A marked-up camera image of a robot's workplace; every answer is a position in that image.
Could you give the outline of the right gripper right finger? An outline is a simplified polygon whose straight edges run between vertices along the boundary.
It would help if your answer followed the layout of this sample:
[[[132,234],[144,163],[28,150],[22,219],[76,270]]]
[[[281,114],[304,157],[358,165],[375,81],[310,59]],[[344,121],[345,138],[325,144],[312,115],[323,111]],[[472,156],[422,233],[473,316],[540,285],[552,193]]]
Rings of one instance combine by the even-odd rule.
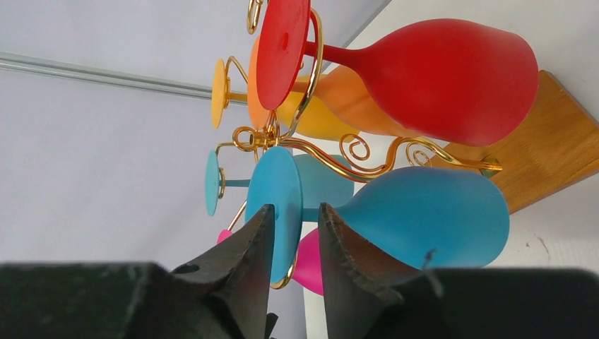
[[[327,203],[318,209],[319,249],[329,338],[403,338],[404,298],[393,286],[418,276],[373,245]]]

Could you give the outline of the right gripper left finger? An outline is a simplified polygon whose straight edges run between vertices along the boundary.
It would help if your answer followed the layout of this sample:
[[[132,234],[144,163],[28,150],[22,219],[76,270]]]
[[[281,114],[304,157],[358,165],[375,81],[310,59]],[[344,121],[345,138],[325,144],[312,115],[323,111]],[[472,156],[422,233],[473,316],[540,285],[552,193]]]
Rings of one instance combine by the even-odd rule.
[[[265,204],[240,229],[176,267],[200,338],[265,338],[275,208]]]

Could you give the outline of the pink wine glass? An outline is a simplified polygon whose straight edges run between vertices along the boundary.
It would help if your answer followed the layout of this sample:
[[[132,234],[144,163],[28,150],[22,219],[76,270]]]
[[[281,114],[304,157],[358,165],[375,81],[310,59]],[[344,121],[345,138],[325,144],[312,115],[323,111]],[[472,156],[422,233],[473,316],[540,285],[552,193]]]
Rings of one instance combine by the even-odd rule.
[[[271,287],[275,290],[282,289],[291,280],[313,293],[324,294],[318,230],[312,230],[300,240],[296,258],[287,274]]]

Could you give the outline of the blue wine glass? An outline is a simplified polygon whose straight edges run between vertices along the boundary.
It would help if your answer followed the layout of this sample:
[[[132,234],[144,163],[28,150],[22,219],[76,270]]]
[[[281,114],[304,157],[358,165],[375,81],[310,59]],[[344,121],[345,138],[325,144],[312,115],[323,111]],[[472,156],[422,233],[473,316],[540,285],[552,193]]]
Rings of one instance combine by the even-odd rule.
[[[294,157],[271,148],[255,166],[247,194],[247,215],[274,207],[275,242],[271,282],[297,260],[305,221],[318,208],[303,204],[302,180]],[[509,209],[488,178],[459,169],[402,167],[364,185],[336,208],[349,227],[399,261],[420,268],[432,252],[434,267],[483,267],[503,251],[509,237]]]

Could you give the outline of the gold rack with wooden base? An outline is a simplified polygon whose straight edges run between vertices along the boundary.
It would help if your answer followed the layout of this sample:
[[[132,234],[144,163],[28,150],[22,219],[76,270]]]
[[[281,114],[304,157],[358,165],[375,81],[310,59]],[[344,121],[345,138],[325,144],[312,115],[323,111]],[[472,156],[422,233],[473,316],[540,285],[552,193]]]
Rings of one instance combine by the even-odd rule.
[[[269,1],[251,1],[247,30],[263,27]],[[309,41],[324,43],[319,14]],[[269,109],[266,125],[239,127],[232,145],[253,152],[256,164],[271,148],[293,157],[308,154],[336,174],[355,183],[354,195],[371,180],[402,167],[464,170],[488,178],[502,192],[512,213],[598,172],[598,124],[549,72],[539,70],[538,92],[526,118],[508,136],[491,145],[472,146],[430,136],[383,136],[359,132],[339,141],[297,133],[303,111],[314,97],[321,74],[339,64],[304,55],[297,78],[309,76],[289,127]]]

